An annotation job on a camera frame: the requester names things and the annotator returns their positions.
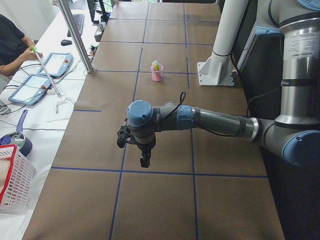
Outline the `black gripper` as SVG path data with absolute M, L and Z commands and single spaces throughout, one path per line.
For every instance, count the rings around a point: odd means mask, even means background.
M 152 133 L 146 137 L 136 137 L 138 148 L 141 150 L 142 157 L 140 158 L 140 165 L 142 168 L 150 166 L 151 150 L 156 145 L 156 135 Z

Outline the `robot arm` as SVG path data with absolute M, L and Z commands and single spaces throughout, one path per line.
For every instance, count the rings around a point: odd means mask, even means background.
M 320 162 L 320 3 L 317 0 L 260 0 L 257 35 L 282 34 L 280 114 L 274 120 L 229 115 L 166 102 L 136 100 L 117 133 L 117 145 L 136 145 L 140 164 L 150 165 L 156 133 L 199 128 L 223 137 L 247 138 L 299 167 Z

